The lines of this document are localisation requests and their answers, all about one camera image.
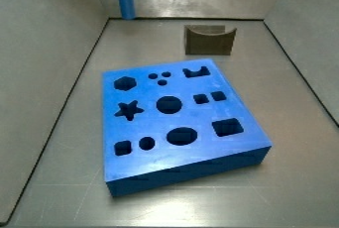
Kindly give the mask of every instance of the metal floor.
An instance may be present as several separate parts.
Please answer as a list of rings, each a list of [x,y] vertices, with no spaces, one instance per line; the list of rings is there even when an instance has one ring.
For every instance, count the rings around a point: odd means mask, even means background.
[[[189,59],[184,25],[236,27],[212,57],[273,147],[261,165],[112,198],[100,74]],[[339,226],[339,131],[261,21],[108,22],[15,210],[15,226]]]

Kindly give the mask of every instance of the dark gray object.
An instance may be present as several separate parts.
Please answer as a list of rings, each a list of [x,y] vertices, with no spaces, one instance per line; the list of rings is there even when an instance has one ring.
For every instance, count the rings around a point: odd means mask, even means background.
[[[228,56],[237,29],[225,33],[225,26],[185,26],[185,55]]]
[[[339,0],[277,0],[264,23],[339,124]]]

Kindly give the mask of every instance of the black shape slot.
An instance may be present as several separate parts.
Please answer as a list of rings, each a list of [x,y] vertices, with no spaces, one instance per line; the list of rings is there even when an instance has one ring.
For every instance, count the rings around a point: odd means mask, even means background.
[[[209,102],[205,94],[193,95],[193,98],[197,104],[205,104]]]
[[[151,149],[153,149],[153,146],[155,146],[155,141],[151,137],[144,137],[143,139],[140,139],[139,147],[141,150],[149,151]]]
[[[175,96],[164,96],[156,101],[156,108],[164,114],[173,114],[180,111],[183,103]]]
[[[187,78],[205,76],[211,74],[205,66],[201,66],[200,70],[197,71],[191,71],[188,68],[184,68],[183,71]]]
[[[228,119],[212,122],[213,129],[219,137],[225,137],[241,133],[244,128],[237,119]]]
[[[176,128],[167,134],[167,141],[176,146],[192,144],[197,139],[197,132],[192,128]]]
[[[117,156],[128,155],[132,152],[131,142],[121,141],[113,145],[113,151]]]
[[[211,92],[211,95],[216,101],[227,100],[227,96],[223,91]]]

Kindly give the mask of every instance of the oval hole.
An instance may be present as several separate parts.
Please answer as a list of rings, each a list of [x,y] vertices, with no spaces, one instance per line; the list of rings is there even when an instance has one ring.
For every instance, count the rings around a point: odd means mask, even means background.
[[[151,149],[153,149],[153,146],[155,146],[153,139],[151,137],[144,137],[139,141],[139,146],[140,146],[141,150],[149,151]]]
[[[167,134],[167,141],[176,146],[192,144],[197,139],[197,132],[191,128],[176,128]]]

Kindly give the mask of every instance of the hexagonal hole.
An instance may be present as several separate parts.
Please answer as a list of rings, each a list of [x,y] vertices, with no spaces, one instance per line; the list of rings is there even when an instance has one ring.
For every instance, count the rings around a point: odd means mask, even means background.
[[[135,78],[132,78],[129,76],[124,76],[113,82],[113,88],[119,89],[119,90],[127,91],[131,88],[133,88],[135,86],[136,86]]]

